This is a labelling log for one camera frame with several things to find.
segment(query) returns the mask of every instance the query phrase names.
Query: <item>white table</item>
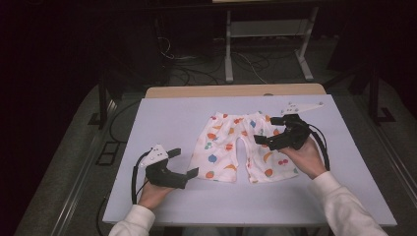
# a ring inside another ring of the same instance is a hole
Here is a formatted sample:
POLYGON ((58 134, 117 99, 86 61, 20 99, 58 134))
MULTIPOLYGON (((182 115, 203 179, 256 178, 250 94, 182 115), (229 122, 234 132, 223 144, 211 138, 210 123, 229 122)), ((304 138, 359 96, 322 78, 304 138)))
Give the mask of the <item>white table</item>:
MULTIPOLYGON (((218 96, 145 98, 142 100, 127 144, 103 221, 117 222, 131 208, 132 168, 138 157, 155 144, 181 148, 168 168, 186 172, 197 137, 216 111, 246 114, 262 110, 280 116, 288 102, 319 103, 324 107, 300 114, 319 127, 328 140, 330 168, 381 225, 395 225, 387 203, 366 167, 330 95, 218 96)), ((300 175, 275 183, 251 184, 245 168, 245 151, 237 143, 239 167, 236 183, 189 181, 185 190, 175 190, 155 211, 155 225, 221 226, 321 226, 326 218, 308 192, 309 178, 300 175)), ((140 169, 138 187, 145 170, 140 169)))

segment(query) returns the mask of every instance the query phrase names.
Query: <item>fruit print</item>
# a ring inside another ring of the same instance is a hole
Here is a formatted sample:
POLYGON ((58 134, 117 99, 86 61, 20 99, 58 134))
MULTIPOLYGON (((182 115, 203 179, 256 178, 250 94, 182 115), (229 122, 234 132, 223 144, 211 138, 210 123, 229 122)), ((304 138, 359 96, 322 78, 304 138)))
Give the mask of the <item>fruit print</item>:
POLYGON ((286 165, 286 164, 288 164, 288 160, 287 159, 283 159, 283 160, 280 160, 278 162, 278 165, 286 165))
POLYGON ((272 155, 272 152, 268 152, 264 155, 264 162, 267 163, 268 158, 272 155))
POLYGON ((212 148, 212 145, 211 145, 211 143, 210 143, 210 142, 208 142, 208 143, 206 144, 206 146, 205 146, 205 149, 210 149, 210 148, 212 148))
POLYGON ((208 138, 214 140, 216 138, 216 135, 213 133, 208 133, 208 138))
POLYGON ((232 149, 233 149, 233 144, 226 145, 226 150, 232 150, 232 149))
POLYGON ((206 178, 211 179, 212 177, 214 177, 214 171, 209 171, 209 172, 206 174, 206 178))
POLYGON ((267 175, 267 177, 272 176, 272 174, 273 174, 272 169, 268 169, 268 170, 265 171, 265 175, 267 175))
POLYGON ((208 157, 208 161, 209 161, 209 162, 211 162, 211 163, 215 163, 215 162, 217 161, 217 156, 215 156, 215 155, 211 154, 211 155, 208 157))
POLYGON ((235 166, 234 164, 229 164, 229 165, 227 165, 226 167, 224 167, 223 169, 232 169, 232 170, 234 170, 234 171, 236 171, 236 170, 237 170, 237 168, 236 168, 236 166, 235 166))

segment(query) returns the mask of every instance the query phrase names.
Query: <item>black cable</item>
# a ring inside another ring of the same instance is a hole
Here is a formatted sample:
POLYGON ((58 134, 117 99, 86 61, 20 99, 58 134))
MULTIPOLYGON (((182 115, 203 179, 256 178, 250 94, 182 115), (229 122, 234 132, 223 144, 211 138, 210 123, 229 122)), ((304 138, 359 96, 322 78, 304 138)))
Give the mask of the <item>black cable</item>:
POLYGON ((109 195, 110 195, 110 191, 107 193, 106 196, 104 196, 103 200, 101 201, 101 204, 98 207, 97 214, 95 215, 95 228, 97 229, 98 235, 100 235, 100 236, 103 236, 103 233, 101 232, 100 224, 99 224, 100 213, 101 213, 101 209, 103 208, 103 206, 104 206, 105 202, 107 201, 109 195))
POLYGON ((145 186, 145 184, 147 184, 149 182, 149 180, 145 181, 145 183, 142 185, 142 187, 138 190, 138 192, 136 192, 136 197, 138 196, 138 193, 141 191, 141 189, 145 186))
POLYGON ((119 113, 117 113, 117 114, 114 116, 113 120, 111 120, 110 127, 109 127, 109 129, 108 129, 108 133, 109 133, 109 135, 110 135, 110 138, 111 138, 112 140, 114 140, 115 142, 118 142, 118 143, 121 143, 121 144, 126 144, 126 143, 127 143, 127 141, 119 141, 118 139, 116 139, 116 138, 114 137, 113 132, 112 132, 112 128, 113 128, 114 121, 116 120, 116 118, 117 118, 120 114, 122 114, 123 112, 125 112, 127 109, 129 109, 130 107, 134 106, 134 105, 135 105, 135 104, 137 104, 138 102, 140 102, 140 100, 137 100, 137 101, 135 101, 135 102, 133 102, 133 103, 129 104, 128 106, 126 106, 125 108, 123 108, 123 109, 122 109, 119 113))
POLYGON ((132 198, 132 204, 135 205, 138 202, 138 193, 136 192, 136 179, 138 177, 138 169, 139 164, 141 163, 142 159, 144 159, 145 156, 149 154, 149 151, 143 153, 136 162, 136 165, 133 167, 133 173, 132 173, 132 182, 131 182, 131 198, 132 198))
POLYGON ((311 127, 313 127, 313 128, 315 128, 317 131, 319 131, 319 133, 322 135, 322 137, 323 137, 323 141, 325 142, 325 148, 326 148, 326 150, 328 150, 328 142, 326 142, 326 137, 325 137, 325 135, 322 133, 322 131, 321 130, 319 130, 319 128, 317 128, 316 126, 314 126, 314 125, 310 125, 309 124, 309 126, 311 126, 311 127))

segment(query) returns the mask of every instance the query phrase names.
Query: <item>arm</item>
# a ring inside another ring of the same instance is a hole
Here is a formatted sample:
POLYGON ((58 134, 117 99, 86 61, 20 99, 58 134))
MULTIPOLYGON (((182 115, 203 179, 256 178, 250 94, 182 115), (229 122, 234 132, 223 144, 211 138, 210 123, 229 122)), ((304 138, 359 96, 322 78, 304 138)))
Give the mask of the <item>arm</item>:
POLYGON ((313 180, 309 188, 321 202, 335 235, 386 235, 359 200, 326 171, 312 139, 298 150, 287 147, 280 151, 313 180))
POLYGON ((110 236, 149 235, 155 220, 154 210, 172 191, 171 188, 154 186, 146 183, 138 204, 132 206, 125 219, 117 222, 111 229, 110 236))

